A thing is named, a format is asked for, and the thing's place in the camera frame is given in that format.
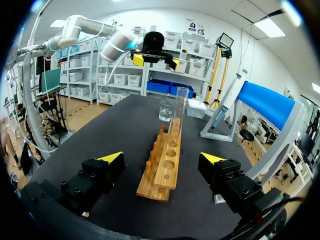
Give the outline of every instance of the black table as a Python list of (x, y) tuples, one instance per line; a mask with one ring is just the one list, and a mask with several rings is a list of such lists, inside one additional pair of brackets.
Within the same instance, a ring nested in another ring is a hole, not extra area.
[[(226, 203), (214, 204), (208, 184), (198, 171), (199, 153), (234, 158), (247, 171), (251, 164), (236, 139), (222, 142), (200, 137), (206, 119), (185, 115), (181, 155), (175, 190), (169, 201), (136, 195), (153, 142), (161, 127), (160, 100), (131, 95), (97, 116), (71, 136), (34, 173), (32, 181), (46, 179), (57, 188), (60, 181), (76, 175), (81, 162), (119, 151), (124, 152), (125, 170), (108, 195), (102, 195), (86, 220), (106, 229), (141, 237), (194, 237), (220, 239), (240, 220)], [(221, 121), (215, 128), (226, 134)]]

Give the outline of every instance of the black cable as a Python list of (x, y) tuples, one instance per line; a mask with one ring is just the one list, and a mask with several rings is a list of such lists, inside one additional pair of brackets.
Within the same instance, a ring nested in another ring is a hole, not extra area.
[(251, 28), (250, 28), (250, 34), (249, 34), (249, 39), (248, 39), (248, 43), (245, 47), (245, 50), (244, 50), (244, 54), (242, 56), (242, 33), (243, 31), (241, 30), (241, 38), (240, 38), (240, 42), (241, 42), (241, 55), (240, 55), (240, 64), (239, 64), (239, 68), (238, 68), (238, 74), (239, 74), (239, 71), (240, 71), (240, 66), (242, 64), (242, 61), (244, 60), (245, 58), (245, 55), (246, 55), (246, 52), (247, 52), (247, 49), (248, 49), (248, 46), (249, 46), (249, 42), (250, 42), (250, 38), (251, 38), (251, 32), (252, 32), (252, 24), (251, 24)]

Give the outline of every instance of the glass beaker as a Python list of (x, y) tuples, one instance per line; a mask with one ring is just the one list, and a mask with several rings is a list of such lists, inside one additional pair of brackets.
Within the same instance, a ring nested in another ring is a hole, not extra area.
[(182, 121), (184, 118), (187, 100), (189, 95), (189, 88), (178, 86), (175, 97), (175, 106), (174, 114), (171, 124), (171, 129), (169, 133), (169, 142), (170, 147), (176, 147), (178, 144), (179, 135), (181, 132)]
[(160, 102), (159, 119), (163, 122), (169, 122), (174, 112), (175, 103), (171, 100), (162, 100)]

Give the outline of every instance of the screw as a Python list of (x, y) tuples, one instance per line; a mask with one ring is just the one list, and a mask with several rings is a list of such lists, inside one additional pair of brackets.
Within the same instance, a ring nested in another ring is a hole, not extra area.
[(244, 189), (241, 190), (241, 193), (243, 195), (247, 195), (249, 193), (249, 190), (244, 188)]

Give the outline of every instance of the blue crate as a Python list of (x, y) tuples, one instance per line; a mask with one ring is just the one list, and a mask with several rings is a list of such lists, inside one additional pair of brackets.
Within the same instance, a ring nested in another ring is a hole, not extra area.
[(192, 99), (192, 96), (194, 94), (194, 89), (192, 88), (192, 86), (181, 84), (181, 83), (172, 82), (171, 86), (170, 86), (170, 94), (177, 95), (178, 87), (185, 87), (185, 88), (189, 89), (188, 99)]
[(147, 82), (146, 89), (148, 91), (168, 94), (170, 92), (170, 85), (171, 85), (171, 82), (169, 81), (152, 79)]
[(79, 52), (79, 46), (71, 46), (70, 47), (70, 54), (75, 54)]
[(55, 55), (56, 59), (60, 59), (61, 58), (61, 50), (59, 50), (56, 55)]
[(64, 57), (68, 56), (68, 51), (69, 51), (69, 47), (62, 49), (61, 50), (61, 57), (64, 58)]

